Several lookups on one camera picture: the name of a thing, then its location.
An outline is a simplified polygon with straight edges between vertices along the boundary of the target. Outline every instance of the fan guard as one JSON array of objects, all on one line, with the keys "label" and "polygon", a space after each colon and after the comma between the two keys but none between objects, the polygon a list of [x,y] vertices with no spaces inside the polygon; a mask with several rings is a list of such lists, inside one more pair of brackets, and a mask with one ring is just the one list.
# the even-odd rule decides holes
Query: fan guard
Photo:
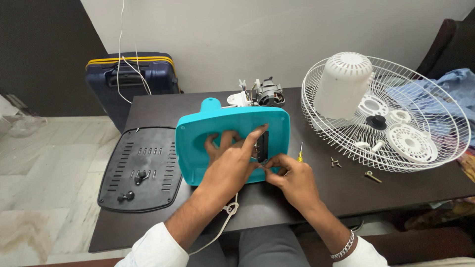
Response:
[{"label": "fan guard", "polygon": [[[328,140],[329,145],[336,145],[336,149],[343,151],[343,155],[389,172],[415,172],[435,168],[465,152],[471,138],[468,119],[447,92],[424,76],[399,64],[376,57],[367,58],[373,65],[375,77],[365,97],[374,97],[373,100],[381,109],[389,109],[383,114],[386,115],[387,129],[380,131],[368,126],[366,117],[369,112],[361,106],[350,120],[326,118],[315,111],[315,94],[329,57],[310,68],[302,82],[302,110],[318,135]],[[452,114],[456,111],[463,116],[453,117],[449,110]],[[391,146],[387,138],[388,130],[400,123],[400,120],[393,119],[390,114],[392,111],[407,112],[410,115],[407,126],[415,131],[428,133],[435,145],[435,159],[422,163],[413,162],[401,156]],[[378,140],[383,140],[386,144],[375,153],[371,153],[370,148],[355,145],[357,142],[366,142],[373,147]]]}]

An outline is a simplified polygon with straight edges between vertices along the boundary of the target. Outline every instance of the plastic bag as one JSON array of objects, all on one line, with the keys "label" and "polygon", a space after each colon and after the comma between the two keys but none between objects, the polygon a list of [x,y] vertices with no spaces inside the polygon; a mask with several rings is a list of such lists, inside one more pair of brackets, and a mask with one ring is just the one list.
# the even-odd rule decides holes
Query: plastic bag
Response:
[{"label": "plastic bag", "polygon": [[40,127],[47,123],[48,121],[44,117],[24,116],[13,123],[8,134],[13,138],[25,138],[36,133]]}]

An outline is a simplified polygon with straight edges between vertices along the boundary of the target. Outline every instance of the shirt cuff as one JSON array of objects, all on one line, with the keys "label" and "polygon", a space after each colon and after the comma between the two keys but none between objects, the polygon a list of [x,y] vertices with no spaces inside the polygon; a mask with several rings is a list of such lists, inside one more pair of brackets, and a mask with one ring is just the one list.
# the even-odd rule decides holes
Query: shirt cuff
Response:
[{"label": "shirt cuff", "polygon": [[137,267],[186,267],[188,253],[178,245],[163,222],[154,225],[132,247]]},{"label": "shirt cuff", "polygon": [[361,237],[358,238],[355,250],[345,259],[333,263],[333,267],[387,267],[388,262]]}]

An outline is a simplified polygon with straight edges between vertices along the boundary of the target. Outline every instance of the white wall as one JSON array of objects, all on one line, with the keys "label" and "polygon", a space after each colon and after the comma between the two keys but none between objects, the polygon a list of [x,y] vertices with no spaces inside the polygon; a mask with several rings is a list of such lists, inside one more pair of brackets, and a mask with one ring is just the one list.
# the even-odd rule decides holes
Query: white wall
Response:
[{"label": "white wall", "polygon": [[[81,0],[108,53],[118,52],[121,0]],[[125,0],[121,51],[166,52],[187,93],[237,90],[274,76],[301,86],[342,51],[416,69],[445,18],[475,0]]]}]

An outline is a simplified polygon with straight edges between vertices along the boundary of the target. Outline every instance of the marble floor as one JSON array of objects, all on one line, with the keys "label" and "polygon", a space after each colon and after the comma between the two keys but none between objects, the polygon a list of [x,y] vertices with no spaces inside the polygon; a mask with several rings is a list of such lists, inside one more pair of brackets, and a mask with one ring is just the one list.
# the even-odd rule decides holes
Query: marble floor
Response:
[{"label": "marble floor", "polygon": [[[88,253],[103,171],[120,133],[106,116],[53,117],[27,138],[0,137],[0,265],[125,257]],[[391,232],[365,224],[359,235]]]}]

